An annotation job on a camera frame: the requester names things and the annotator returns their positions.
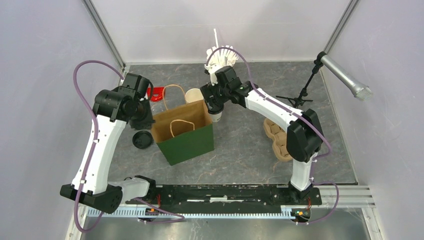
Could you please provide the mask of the black coffee cup lid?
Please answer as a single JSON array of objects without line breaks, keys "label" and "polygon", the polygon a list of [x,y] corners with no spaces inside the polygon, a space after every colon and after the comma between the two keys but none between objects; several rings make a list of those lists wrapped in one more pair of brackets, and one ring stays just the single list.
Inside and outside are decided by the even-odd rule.
[{"label": "black coffee cup lid", "polygon": [[224,110],[224,105],[216,105],[216,104],[207,103],[206,106],[208,109],[208,113],[211,115],[220,114]]}]

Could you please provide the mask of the white paper coffee cup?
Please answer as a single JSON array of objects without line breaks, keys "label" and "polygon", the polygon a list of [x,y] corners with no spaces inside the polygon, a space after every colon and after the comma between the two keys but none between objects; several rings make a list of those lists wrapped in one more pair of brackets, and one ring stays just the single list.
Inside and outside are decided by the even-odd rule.
[{"label": "white paper coffee cup", "polygon": [[213,123],[217,123],[221,120],[222,112],[210,113],[209,116]]}]

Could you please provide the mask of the green and brown paper bag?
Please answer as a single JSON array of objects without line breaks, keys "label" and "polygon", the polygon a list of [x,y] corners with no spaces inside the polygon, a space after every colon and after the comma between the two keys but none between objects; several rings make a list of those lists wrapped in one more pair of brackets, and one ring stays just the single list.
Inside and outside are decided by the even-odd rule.
[{"label": "green and brown paper bag", "polygon": [[151,134],[174,166],[215,149],[213,122],[203,100],[168,108],[153,116]]}]

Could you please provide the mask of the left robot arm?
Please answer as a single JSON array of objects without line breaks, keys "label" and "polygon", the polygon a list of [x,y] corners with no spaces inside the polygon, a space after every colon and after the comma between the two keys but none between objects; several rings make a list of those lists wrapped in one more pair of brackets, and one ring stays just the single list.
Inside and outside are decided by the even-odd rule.
[{"label": "left robot arm", "polygon": [[152,82],[133,73],[126,75],[124,82],[112,90],[101,90],[94,99],[93,113],[98,128],[92,128],[90,141],[95,143],[85,182],[77,198],[84,167],[90,154],[88,143],[80,168],[71,183],[61,186],[59,194],[101,212],[111,214],[120,204],[139,197],[145,204],[153,203],[157,190],[143,177],[128,180],[109,181],[109,169],[117,142],[125,126],[150,129],[154,123],[148,95],[151,94]]}]

